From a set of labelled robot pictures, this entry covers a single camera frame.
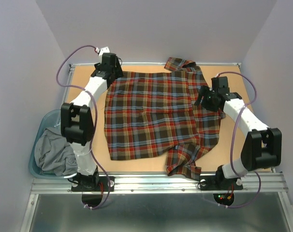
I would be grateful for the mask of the red blue plaid flannel shirt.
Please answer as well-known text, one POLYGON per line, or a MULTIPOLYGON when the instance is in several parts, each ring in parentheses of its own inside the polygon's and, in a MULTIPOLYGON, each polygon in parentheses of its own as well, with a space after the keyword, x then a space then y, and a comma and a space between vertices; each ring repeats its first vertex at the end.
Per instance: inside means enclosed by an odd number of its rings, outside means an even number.
POLYGON ((206 85, 191 60, 169 58, 165 72, 124 72, 105 99, 104 133, 111 160, 137 160, 166 154, 171 176, 198 180, 196 161, 219 142, 220 111, 195 102, 206 85))

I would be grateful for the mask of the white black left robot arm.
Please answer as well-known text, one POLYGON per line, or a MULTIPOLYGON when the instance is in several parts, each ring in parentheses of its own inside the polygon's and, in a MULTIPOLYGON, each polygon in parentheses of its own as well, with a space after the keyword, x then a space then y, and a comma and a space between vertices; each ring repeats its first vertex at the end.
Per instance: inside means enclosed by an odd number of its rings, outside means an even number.
POLYGON ((92 141, 97 127, 96 102, 118 78, 123 76, 121 64, 115 53, 103 52, 96 63, 88 83, 81 93, 60 109, 61 135, 70 143, 77 162, 77 173, 69 178, 72 191, 102 189, 98 164, 92 152, 92 141))

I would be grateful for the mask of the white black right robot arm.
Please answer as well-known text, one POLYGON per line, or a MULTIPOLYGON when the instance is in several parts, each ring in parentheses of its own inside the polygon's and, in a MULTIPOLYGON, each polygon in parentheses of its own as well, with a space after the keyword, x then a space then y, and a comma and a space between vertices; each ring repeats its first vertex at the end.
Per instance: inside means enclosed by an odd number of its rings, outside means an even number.
POLYGON ((204 176, 198 183, 200 190, 242 190, 242 180, 248 172, 280 165, 282 133, 260 121, 248 108, 240 94, 231 92, 226 72, 211 79, 212 87, 202 86, 195 105, 216 112, 222 111, 234 122, 231 150, 234 149, 236 131, 240 129, 245 142, 240 158, 230 154, 228 164, 217 168, 214 175, 204 176))

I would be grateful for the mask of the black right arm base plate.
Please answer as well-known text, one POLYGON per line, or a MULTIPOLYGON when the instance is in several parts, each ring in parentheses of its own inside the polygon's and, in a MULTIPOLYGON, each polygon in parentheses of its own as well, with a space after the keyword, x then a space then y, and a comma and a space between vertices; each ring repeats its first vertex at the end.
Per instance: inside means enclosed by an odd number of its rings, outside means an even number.
POLYGON ((198 183, 198 189, 205 191, 224 191, 229 189, 242 190, 243 185, 237 184, 237 178, 217 178, 215 175, 203 175, 198 183))

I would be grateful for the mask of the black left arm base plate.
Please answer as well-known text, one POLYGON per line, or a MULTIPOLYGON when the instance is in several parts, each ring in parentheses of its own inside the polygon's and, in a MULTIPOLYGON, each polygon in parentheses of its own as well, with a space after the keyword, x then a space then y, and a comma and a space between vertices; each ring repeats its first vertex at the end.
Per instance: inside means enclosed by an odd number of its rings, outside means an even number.
POLYGON ((72 192, 107 192, 114 191, 113 176, 110 177, 110 183, 106 176, 75 176, 68 181, 71 183, 72 192))

